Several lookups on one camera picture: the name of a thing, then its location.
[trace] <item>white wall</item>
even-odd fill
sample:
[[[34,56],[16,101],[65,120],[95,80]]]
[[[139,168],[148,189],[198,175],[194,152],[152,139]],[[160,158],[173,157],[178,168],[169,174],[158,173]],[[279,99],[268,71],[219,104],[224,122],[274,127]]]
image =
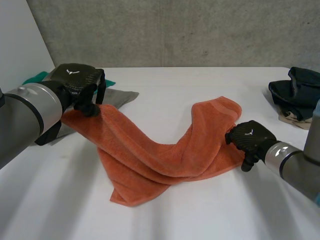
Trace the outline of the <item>white wall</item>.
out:
[[[25,0],[0,0],[0,88],[7,92],[54,63]]]

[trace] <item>gray wall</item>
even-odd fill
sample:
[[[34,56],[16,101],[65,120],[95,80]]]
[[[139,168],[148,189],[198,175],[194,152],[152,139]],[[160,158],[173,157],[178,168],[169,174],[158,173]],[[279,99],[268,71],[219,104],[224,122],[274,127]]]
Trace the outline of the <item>gray wall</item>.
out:
[[[55,64],[320,71],[320,0],[27,0]]]

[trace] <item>folded clothing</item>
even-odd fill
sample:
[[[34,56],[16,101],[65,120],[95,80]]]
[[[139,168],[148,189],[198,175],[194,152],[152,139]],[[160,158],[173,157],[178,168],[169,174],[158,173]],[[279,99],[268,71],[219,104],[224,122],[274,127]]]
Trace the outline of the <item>folded clothing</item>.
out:
[[[139,93],[135,91],[120,91],[120,90],[107,88],[104,93],[102,104],[109,104],[119,109],[123,105],[135,100],[138,97],[138,95]],[[96,102],[96,98],[97,98],[97,95],[94,95],[92,99],[93,103]],[[66,109],[65,112],[69,112],[72,109],[73,107],[70,107]],[[56,136],[56,139],[72,134],[74,132],[75,132],[74,129],[62,123],[61,128],[58,132],[58,135]]]
[[[100,105],[96,117],[76,110],[62,122],[98,147],[114,191],[110,200],[136,206],[163,193],[170,185],[225,173],[242,164],[244,154],[227,145],[225,133],[235,125],[241,107],[225,97],[192,106],[192,125],[176,144],[159,144],[111,105]]]
[[[298,121],[312,118],[320,99],[320,73],[292,67],[288,75],[291,80],[269,83],[274,104],[280,106],[285,117],[292,113]]]
[[[304,129],[304,130],[309,130],[310,129],[312,118],[309,118],[309,119],[306,119],[306,120],[302,120],[302,121],[298,121],[297,120],[297,116],[295,116],[292,112],[288,112],[288,113],[289,113],[289,115],[285,116],[285,115],[283,115],[282,112],[280,112],[279,113],[279,120],[281,122],[294,125],[296,127]]]

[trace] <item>black cloth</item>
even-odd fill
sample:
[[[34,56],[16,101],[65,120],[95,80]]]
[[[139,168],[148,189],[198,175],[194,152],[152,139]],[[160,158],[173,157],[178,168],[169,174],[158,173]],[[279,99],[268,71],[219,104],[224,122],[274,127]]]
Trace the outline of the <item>black cloth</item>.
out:
[[[288,75],[291,80],[269,83],[274,104],[280,106],[285,117],[291,112],[298,121],[311,118],[320,99],[320,73],[292,67]]]

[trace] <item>towel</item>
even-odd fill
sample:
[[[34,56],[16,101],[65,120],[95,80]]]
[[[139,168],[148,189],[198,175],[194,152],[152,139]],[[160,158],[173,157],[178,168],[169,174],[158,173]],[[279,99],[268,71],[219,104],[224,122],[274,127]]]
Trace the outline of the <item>towel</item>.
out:
[[[223,174],[244,159],[243,152],[225,141],[225,133],[242,111],[225,97],[194,104],[192,124],[176,144],[156,143],[114,106],[99,107],[101,113],[96,117],[72,110],[61,120],[97,145],[114,186],[112,202],[136,206],[171,185]]]
[[[107,88],[104,93],[104,98],[102,104],[109,104],[115,106],[117,109],[121,108],[123,105],[132,102],[138,97],[139,93],[135,91],[120,91],[111,88]],[[96,102],[97,95],[95,94],[92,98],[92,102]],[[67,108],[65,111],[69,112],[73,107]],[[66,135],[74,133],[71,127],[62,123],[61,128],[56,136],[56,139],[64,137]]]

